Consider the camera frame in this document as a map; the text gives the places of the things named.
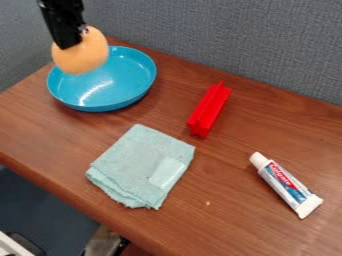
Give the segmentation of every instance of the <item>gray wall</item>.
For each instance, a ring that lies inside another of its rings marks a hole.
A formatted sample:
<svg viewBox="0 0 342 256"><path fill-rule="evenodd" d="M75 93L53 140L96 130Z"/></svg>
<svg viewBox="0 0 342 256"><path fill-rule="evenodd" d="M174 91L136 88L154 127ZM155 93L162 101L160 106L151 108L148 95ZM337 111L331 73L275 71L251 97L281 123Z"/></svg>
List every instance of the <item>gray wall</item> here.
<svg viewBox="0 0 342 256"><path fill-rule="evenodd" d="M339 0L84 0L107 34L342 105ZM0 89L49 60L35 0L1 0Z"/></svg>
<svg viewBox="0 0 342 256"><path fill-rule="evenodd" d="M51 61L51 37L35 0L0 0L0 91Z"/></svg>

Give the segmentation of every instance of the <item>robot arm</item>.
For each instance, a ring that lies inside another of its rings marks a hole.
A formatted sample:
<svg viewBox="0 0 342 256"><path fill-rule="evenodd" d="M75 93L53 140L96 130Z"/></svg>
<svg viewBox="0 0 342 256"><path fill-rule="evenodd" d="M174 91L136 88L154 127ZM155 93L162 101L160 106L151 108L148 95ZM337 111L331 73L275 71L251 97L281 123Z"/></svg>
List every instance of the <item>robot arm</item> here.
<svg viewBox="0 0 342 256"><path fill-rule="evenodd" d="M61 50L82 42L82 33L88 32L82 12L82 0L37 0L47 27Z"/></svg>

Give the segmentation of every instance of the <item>towel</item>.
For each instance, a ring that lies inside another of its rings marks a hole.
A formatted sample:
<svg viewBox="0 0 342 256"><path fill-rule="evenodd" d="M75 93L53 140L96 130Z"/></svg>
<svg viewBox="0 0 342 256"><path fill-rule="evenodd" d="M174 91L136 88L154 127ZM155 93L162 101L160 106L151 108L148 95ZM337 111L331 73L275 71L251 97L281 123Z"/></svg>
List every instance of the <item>towel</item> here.
<svg viewBox="0 0 342 256"><path fill-rule="evenodd" d="M195 147L136 124L91 164L86 176L127 207L159 209Z"/></svg>

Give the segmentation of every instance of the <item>floor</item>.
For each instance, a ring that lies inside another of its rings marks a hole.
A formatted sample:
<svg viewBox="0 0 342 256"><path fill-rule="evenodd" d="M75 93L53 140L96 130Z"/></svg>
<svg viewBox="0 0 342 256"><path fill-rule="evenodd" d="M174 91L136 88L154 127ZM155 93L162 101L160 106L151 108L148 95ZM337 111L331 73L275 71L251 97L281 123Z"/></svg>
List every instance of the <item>floor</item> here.
<svg viewBox="0 0 342 256"><path fill-rule="evenodd" d="M48 256L79 256L99 224L0 166L0 230L19 232Z"/></svg>

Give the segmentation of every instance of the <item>blue bowl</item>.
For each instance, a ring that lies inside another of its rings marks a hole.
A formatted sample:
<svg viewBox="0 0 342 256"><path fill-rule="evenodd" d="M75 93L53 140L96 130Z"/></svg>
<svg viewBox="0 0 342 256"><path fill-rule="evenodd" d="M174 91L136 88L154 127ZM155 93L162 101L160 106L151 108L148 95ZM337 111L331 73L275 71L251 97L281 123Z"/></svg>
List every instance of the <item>blue bowl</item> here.
<svg viewBox="0 0 342 256"><path fill-rule="evenodd" d="M72 109L104 112L127 107L151 88L156 76L152 59L132 48L108 48L107 62L91 72L70 75L57 66L49 72L49 93Z"/></svg>

